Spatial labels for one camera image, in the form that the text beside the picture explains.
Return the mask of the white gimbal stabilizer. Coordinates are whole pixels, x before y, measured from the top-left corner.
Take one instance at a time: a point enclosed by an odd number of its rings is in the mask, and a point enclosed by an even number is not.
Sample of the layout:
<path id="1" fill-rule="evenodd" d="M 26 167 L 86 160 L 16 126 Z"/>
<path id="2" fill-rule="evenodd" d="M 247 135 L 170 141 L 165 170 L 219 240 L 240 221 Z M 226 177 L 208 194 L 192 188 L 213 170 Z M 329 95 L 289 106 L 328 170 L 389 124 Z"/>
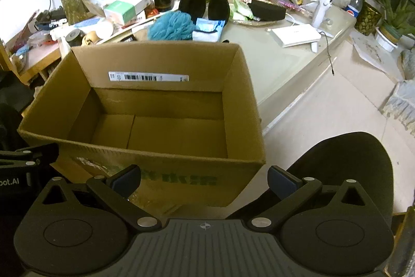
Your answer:
<path id="1" fill-rule="evenodd" d="M 333 35 L 321 29 L 321 24 L 323 23 L 324 17 L 326 15 L 326 11 L 331 7 L 333 0 L 319 0 L 316 10 L 314 11 L 314 15 L 312 18 L 312 27 L 323 32 L 327 35 L 327 37 L 333 38 Z"/>

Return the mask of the pepsi bottle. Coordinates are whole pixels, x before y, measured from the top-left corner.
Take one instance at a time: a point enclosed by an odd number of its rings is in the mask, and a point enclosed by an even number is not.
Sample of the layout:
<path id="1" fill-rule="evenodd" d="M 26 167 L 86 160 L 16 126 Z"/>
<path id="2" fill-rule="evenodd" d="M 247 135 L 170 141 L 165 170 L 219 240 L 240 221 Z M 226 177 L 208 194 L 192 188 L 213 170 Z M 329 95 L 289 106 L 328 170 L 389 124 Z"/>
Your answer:
<path id="1" fill-rule="evenodd" d="M 357 18 L 362 9 L 363 0 L 350 0 L 350 3 L 345 7 L 345 11 Z"/>

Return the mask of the white power bank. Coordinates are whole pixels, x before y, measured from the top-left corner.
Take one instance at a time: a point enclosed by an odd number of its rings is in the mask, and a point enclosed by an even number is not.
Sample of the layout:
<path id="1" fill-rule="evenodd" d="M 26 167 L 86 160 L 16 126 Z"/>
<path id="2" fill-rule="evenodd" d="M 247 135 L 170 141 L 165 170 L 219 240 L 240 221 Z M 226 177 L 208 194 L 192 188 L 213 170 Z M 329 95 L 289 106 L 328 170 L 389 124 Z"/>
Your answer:
<path id="1" fill-rule="evenodd" d="M 311 44 L 321 39 L 321 34 L 310 24 L 274 28 L 270 33 L 282 48 Z"/>

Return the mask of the grey round speaker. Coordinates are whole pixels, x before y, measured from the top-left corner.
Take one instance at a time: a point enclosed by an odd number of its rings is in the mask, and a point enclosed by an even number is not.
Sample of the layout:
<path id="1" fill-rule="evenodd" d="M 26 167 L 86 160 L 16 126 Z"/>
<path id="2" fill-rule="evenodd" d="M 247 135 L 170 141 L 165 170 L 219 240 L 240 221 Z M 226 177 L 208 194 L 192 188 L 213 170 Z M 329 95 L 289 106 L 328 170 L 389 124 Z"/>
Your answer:
<path id="1" fill-rule="evenodd" d="M 84 36 L 82 30 L 74 29 L 66 35 L 65 40 L 70 47 L 81 46 Z"/>

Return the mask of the blue white knit glove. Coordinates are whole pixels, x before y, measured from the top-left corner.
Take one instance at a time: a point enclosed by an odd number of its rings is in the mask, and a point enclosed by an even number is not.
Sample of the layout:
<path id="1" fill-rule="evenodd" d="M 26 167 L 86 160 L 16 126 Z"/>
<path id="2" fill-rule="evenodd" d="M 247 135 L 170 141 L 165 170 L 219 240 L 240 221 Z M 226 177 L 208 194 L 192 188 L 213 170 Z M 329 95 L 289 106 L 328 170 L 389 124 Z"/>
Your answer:
<path id="1" fill-rule="evenodd" d="M 196 20 L 196 29 L 192 32 L 192 40 L 194 42 L 216 43 L 220 40 L 225 25 L 225 20 L 198 18 Z"/>

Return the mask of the black office chair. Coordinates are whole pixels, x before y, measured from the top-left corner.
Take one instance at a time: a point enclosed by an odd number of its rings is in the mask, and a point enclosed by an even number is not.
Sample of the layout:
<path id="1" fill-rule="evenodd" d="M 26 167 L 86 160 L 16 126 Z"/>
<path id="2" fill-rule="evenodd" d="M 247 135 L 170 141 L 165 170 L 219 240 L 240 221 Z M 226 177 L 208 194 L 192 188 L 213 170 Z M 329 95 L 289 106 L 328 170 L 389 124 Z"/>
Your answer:
<path id="1" fill-rule="evenodd" d="M 392 221 L 394 180 L 392 162 L 381 142 L 358 131 L 317 143 L 291 165 L 295 177 L 313 177 L 324 185 L 358 181 L 388 224 Z"/>

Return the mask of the glass plate dish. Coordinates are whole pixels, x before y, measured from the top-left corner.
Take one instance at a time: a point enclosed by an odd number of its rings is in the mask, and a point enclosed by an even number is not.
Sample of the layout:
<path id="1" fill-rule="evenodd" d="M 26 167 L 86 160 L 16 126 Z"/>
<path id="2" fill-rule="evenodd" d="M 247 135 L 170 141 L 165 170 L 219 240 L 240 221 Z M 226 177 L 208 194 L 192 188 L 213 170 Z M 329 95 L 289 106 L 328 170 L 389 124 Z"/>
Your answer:
<path id="1" fill-rule="evenodd" d="M 245 3 L 249 4 L 252 0 L 241 0 L 244 1 Z M 258 0 L 258 1 L 264 1 L 266 3 L 272 3 L 269 0 Z M 235 24 L 239 24 L 239 25 L 245 25 L 245 26 L 254 26 L 254 27 L 260 27 L 260 26 L 267 26 L 267 25 L 274 25 L 276 24 L 278 21 L 261 21 L 259 18 L 254 18 L 252 20 L 248 20 L 245 22 L 241 22 L 241 21 L 233 21 L 231 18 L 229 18 L 231 23 L 235 23 Z"/>

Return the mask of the brown cardboard box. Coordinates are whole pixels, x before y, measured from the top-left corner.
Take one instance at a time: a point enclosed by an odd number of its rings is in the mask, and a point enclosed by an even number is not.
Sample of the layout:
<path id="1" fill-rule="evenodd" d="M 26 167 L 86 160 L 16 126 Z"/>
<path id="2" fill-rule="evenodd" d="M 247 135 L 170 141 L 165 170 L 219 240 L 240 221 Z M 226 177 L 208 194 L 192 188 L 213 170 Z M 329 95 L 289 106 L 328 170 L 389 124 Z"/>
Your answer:
<path id="1" fill-rule="evenodd" d="M 248 66 L 229 43 L 75 47 L 18 131 L 99 172 L 139 166 L 148 206 L 225 207 L 265 164 Z"/>

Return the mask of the black foam sponge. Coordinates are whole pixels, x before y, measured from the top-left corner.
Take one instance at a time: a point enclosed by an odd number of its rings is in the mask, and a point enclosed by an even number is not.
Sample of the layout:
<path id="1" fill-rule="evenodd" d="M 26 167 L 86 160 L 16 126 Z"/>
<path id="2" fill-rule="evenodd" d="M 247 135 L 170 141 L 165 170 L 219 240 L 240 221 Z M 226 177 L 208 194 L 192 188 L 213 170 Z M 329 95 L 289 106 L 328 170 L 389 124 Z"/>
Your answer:
<path id="1" fill-rule="evenodd" d="M 248 6 L 255 18 L 261 21 L 279 21 L 286 17 L 286 9 L 273 3 L 252 0 Z"/>

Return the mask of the white round jar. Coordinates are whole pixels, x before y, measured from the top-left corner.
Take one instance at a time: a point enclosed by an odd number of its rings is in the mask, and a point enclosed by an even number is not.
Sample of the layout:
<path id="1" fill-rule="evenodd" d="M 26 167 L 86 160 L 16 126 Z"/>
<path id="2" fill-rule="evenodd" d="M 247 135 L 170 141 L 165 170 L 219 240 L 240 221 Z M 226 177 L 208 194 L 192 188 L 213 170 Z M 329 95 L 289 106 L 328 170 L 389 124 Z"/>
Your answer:
<path id="1" fill-rule="evenodd" d="M 99 37 L 100 40 L 106 40 L 111 38 L 111 36 L 114 33 L 114 30 L 114 25 L 109 20 L 99 21 L 95 27 L 96 35 L 97 37 Z"/>

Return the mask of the green packets on plate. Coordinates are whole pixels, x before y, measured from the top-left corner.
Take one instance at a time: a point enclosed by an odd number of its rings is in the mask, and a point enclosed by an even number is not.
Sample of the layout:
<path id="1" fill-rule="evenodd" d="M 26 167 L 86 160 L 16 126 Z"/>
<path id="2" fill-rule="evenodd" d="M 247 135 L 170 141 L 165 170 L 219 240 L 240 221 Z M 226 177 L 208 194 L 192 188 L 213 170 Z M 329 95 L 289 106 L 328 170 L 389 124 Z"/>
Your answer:
<path id="1" fill-rule="evenodd" d="M 253 12 L 247 3 L 241 0 L 233 0 L 229 4 L 230 18 L 233 21 L 245 22 L 254 18 Z"/>

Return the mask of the green white carton box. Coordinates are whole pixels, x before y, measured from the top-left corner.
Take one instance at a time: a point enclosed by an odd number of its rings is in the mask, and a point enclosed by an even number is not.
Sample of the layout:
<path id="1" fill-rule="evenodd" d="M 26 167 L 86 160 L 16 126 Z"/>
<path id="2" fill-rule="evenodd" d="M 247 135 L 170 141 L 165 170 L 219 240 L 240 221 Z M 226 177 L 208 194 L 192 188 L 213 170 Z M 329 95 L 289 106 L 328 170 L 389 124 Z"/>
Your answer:
<path id="1" fill-rule="evenodd" d="M 150 5 L 151 0 L 94 0 L 105 17 L 119 25 L 126 25 Z"/>

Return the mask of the teal mesh bath loofah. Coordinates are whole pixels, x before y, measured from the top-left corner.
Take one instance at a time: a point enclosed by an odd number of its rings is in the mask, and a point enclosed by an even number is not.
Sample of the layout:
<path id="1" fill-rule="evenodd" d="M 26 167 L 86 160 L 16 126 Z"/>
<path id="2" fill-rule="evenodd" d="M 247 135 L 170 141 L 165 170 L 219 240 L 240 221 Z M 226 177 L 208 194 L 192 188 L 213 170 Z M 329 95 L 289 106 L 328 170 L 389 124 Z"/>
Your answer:
<path id="1" fill-rule="evenodd" d="M 148 39 L 151 41 L 183 41 L 191 40 L 196 29 L 191 16 L 181 11 L 169 12 L 148 28 Z"/>

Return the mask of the white serving tray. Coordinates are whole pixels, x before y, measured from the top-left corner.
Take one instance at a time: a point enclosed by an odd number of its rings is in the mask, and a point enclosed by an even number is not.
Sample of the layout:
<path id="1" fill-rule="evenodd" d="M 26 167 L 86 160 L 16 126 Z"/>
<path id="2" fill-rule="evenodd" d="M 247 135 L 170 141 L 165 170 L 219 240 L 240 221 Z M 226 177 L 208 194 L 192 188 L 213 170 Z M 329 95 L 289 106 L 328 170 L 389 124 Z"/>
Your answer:
<path id="1" fill-rule="evenodd" d="M 52 40 L 54 41 L 57 41 L 59 39 L 64 41 L 66 35 L 74 29 L 80 29 L 84 32 L 84 34 L 88 34 L 89 32 L 95 32 L 96 24 L 102 20 L 107 20 L 107 19 L 102 18 L 102 17 L 93 17 L 88 20 L 84 20 L 82 22 L 76 23 L 74 25 L 62 24 L 61 26 L 58 26 L 57 28 L 52 29 L 50 32 L 50 35 L 51 35 Z M 113 35 L 111 36 L 111 38 L 106 39 L 106 40 L 99 39 L 99 44 L 104 44 L 107 42 L 120 42 L 121 40 L 123 40 L 124 38 L 130 35 L 136 35 L 137 32 L 141 30 L 146 30 L 146 28 L 152 25 L 153 22 L 154 22 L 153 18 L 148 18 L 148 19 L 141 18 L 139 20 L 133 20 L 130 25 L 127 25 L 125 27 L 122 25 L 113 23 L 114 28 L 115 28 Z"/>

